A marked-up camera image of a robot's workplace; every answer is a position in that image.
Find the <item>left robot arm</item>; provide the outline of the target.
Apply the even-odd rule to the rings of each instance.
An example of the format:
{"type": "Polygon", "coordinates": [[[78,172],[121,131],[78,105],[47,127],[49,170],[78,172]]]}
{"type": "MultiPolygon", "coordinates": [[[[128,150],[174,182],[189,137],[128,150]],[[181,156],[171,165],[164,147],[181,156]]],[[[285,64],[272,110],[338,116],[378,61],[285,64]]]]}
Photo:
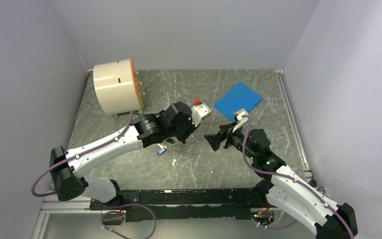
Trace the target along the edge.
{"type": "Polygon", "coordinates": [[[69,150],[61,146],[54,148],[50,173],[58,199],[68,201],[84,196],[98,200],[110,209],[117,209],[123,200],[118,183],[89,173],[118,156],[161,144],[169,138],[175,137],[186,143],[210,113],[205,104],[190,107],[176,102],[157,114],[129,118],[125,127],[90,144],[69,150]]]}

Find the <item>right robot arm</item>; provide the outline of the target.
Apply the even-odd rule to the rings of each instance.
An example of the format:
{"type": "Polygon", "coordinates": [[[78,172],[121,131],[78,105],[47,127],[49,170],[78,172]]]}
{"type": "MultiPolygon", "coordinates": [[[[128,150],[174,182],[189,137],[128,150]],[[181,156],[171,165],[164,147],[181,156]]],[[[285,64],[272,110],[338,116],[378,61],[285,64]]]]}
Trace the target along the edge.
{"type": "Polygon", "coordinates": [[[270,149],[271,142],[263,129],[234,130],[235,123],[220,126],[217,134],[205,140],[217,151],[239,150],[247,166],[263,180],[254,192],[254,202],[282,209],[309,229],[317,239],[353,239],[358,234],[355,210],[347,203],[338,204],[301,179],[270,149]]]}

